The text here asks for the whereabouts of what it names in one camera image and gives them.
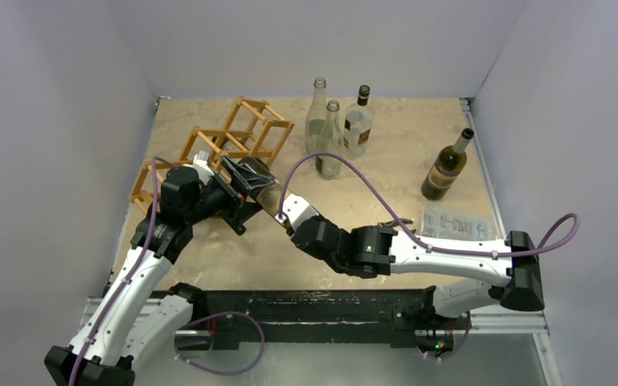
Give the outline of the black pruning shears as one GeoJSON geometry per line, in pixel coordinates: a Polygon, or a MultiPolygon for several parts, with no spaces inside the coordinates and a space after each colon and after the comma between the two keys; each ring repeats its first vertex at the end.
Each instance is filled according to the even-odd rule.
{"type": "Polygon", "coordinates": [[[400,218],[399,220],[387,220],[387,221],[383,221],[383,222],[379,222],[377,225],[379,227],[386,227],[386,228],[401,228],[401,227],[408,227],[409,225],[413,224],[414,221],[412,219],[408,219],[408,218],[400,218]]]}

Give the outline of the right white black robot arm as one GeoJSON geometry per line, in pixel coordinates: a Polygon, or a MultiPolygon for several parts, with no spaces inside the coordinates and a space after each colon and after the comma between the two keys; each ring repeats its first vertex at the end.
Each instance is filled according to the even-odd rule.
{"type": "Polygon", "coordinates": [[[296,248],[336,273],[362,279],[404,273],[459,277],[426,290],[419,315],[431,327],[494,304],[521,312],[545,308],[538,255],[527,252],[530,239],[524,232],[482,242],[430,239],[381,226],[348,232],[313,216],[289,234],[296,248]]]}

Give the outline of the clear plastic parts box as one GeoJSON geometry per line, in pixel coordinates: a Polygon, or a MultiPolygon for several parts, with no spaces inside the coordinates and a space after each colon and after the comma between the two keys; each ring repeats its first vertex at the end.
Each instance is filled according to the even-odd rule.
{"type": "Polygon", "coordinates": [[[449,240],[483,241],[497,238],[492,219],[469,211],[427,203],[419,220],[419,236],[449,240]]]}

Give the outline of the clear bottle front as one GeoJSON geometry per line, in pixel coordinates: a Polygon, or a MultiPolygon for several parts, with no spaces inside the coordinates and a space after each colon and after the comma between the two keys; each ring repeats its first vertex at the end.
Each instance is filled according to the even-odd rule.
{"type": "MultiPolygon", "coordinates": [[[[342,155],[344,145],[342,142],[343,134],[339,124],[340,103],[337,100],[330,100],[327,103],[327,115],[316,139],[316,152],[332,153],[342,155]]],[[[340,173],[342,163],[336,158],[318,155],[315,157],[315,168],[319,176],[323,179],[334,179],[340,173]]]]}

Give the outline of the dark bottle in lower rack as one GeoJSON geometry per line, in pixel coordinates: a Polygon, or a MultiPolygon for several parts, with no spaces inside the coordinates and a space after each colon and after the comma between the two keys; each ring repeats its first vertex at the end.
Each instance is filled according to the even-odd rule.
{"type": "Polygon", "coordinates": [[[242,236],[246,232],[245,222],[250,218],[246,211],[232,211],[223,216],[225,223],[238,235],[242,236]]]}

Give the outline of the wooden wine rack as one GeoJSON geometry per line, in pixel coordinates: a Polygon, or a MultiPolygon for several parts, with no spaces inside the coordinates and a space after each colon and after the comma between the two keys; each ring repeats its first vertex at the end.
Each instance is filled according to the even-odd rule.
{"type": "Polygon", "coordinates": [[[166,170],[172,163],[192,166],[200,150],[210,152],[208,163],[216,171],[221,170],[222,156],[229,156],[234,161],[251,156],[271,166],[294,127],[292,121],[270,107],[267,101],[239,96],[233,101],[221,127],[207,129],[193,126],[175,159],[157,161],[155,166],[151,166],[150,159],[146,158],[131,189],[129,201],[146,213],[152,200],[152,189],[144,187],[149,174],[166,170]]]}

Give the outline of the olive green wine bottle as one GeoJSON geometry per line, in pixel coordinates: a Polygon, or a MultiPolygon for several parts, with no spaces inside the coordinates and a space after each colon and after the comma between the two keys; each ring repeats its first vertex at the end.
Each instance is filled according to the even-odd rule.
{"type": "MultiPolygon", "coordinates": [[[[269,174],[275,177],[271,172],[269,167],[260,159],[255,157],[246,156],[241,158],[238,161],[241,165],[249,165],[256,172],[262,174],[269,174]]],[[[278,212],[278,207],[281,203],[281,182],[275,177],[275,184],[271,187],[267,187],[259,192],[246,192],[249,193],[249,196],[257,203],[259,203],[262,209],[267,212],[271,217],[274,217],[274,214],[278,212]]],[[[286,232],[290,235],[292,231],[286,230],[286,232]]]]}

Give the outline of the tall clear bottle back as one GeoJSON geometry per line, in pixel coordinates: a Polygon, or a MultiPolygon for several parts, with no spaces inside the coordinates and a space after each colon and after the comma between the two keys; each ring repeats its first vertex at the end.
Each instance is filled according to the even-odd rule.
{"type": "Polygon", "coordinates": [[[325,124],[327,114],[327,81],[323,77],[317,77],[314,80],[313,86],[312,102],[305,119],[304,149],[306,154],[315,152],[316,139],[325,124]]]}

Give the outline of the green wine bottle far right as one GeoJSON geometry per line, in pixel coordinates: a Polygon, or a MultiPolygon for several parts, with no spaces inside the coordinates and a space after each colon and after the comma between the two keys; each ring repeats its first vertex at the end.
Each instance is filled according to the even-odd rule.
{"type": "Polygon", "coordinates": [[[473,129],[465,128],[453,145],[440,150],[421,185],[425,198],[439,200],[449,191],[467,163],[466,149],[474,136],[473,129]]]}

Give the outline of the clear liquor bottle black cap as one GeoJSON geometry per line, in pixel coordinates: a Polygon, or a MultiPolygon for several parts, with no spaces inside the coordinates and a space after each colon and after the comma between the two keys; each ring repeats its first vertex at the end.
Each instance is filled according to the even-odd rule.
{"type": "Polygon", "coordinates": [[[355,104],[347,108],[344,120],[344,156],[357,159],[365,154],[375,112],[369,105],[370,87],[362,84],[355,104]]]}

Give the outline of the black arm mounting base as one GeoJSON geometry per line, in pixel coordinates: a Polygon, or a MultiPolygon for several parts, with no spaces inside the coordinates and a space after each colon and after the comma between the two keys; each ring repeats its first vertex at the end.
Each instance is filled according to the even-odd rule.
{"type": "Polygon", "coordinates": [[[432,355],[455,346],[471,323],[422,311],[426,289],[203,290],[178,284],[152,298],[177,295],[192,303],[178,333],[188,351],[236,350],[242,343],[353,343],[416,348],[432,355]]]}

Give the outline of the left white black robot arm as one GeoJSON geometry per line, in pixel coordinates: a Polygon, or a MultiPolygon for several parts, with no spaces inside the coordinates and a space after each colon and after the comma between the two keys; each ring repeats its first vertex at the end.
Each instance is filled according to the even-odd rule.
{"type": "Polygon", "coordinates": [[[131,385],[136,371],[165,340],[183,329],[204,327],[214,333],[220,319],[237,312],[215,313],[206,293],[195,286],[173,286],[146,317],[142,308],[155,286],[191,242],[196,224],[221,217],[236,233],[261,210],[253,195],[274,185],[274,176],[256,158],[222,160],[213,170],[205,161],[170,166],[154,178],[153,196],[136,227],[117,279],[100,305],[66,346],[54,346],[44,364],[57,385],[131,385]]]}

